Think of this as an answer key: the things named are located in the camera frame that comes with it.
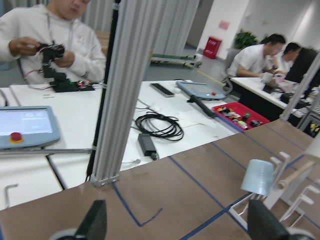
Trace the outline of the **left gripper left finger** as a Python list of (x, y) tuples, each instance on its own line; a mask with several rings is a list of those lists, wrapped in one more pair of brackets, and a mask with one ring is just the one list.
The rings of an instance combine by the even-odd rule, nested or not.
[(95, 200), (73, 235), (75, 240), (104, 240), (107, 234), (107, 205)]

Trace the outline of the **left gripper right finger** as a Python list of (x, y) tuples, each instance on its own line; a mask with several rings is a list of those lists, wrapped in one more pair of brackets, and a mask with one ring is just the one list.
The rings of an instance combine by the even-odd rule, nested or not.
[(247, 232), (252, 240), (287, 240), (285, 227), (260, 200), (248, 202)]

